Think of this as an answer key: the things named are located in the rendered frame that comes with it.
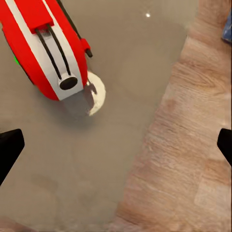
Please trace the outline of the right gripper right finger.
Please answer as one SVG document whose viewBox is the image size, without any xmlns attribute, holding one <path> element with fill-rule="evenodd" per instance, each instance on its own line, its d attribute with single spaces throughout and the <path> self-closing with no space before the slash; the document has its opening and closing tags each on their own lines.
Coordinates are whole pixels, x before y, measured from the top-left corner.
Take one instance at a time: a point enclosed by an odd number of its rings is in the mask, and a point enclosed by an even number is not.
<svg viewBox="0 0 232 232">
<path fill-rule="evenodd" d="M 220 130 L 217 146 L 232 166 L 232 130 L 225 128 Z"/>
</svg>

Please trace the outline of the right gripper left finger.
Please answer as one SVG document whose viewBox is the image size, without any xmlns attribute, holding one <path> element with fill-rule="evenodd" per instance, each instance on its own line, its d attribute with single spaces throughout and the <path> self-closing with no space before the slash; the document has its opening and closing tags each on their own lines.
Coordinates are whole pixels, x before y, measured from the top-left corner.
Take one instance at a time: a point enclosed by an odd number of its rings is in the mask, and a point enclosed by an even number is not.
<svg viewBox="0 0 232 232">
<path fill-rule="evenodd" d="M 25 146 L 21 129 L 0 134 L 0 186 Z"/>
</svg>

